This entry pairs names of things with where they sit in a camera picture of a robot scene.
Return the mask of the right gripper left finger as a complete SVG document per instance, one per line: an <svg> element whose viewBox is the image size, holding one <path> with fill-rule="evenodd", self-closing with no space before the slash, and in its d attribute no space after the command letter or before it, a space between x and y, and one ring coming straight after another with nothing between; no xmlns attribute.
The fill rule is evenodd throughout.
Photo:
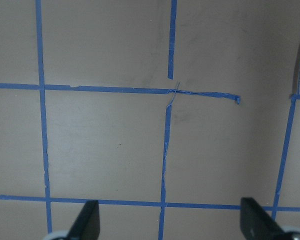
<svg viewBox="0 0 300 240"><path fill-rule="evenodd" d="M67 240L97 240L100 235L99 201L89 200L71 226Z"/></svg>

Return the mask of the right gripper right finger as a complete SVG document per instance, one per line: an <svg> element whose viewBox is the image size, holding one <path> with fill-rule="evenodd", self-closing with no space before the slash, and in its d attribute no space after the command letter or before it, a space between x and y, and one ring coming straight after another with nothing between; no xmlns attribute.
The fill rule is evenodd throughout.
<svg viewBox="0 0 300 240"><path fill-rule="evenodd" d="M252 197L240 199L240 230L246 240L300 240L299 230L284 230Z"/></svg>

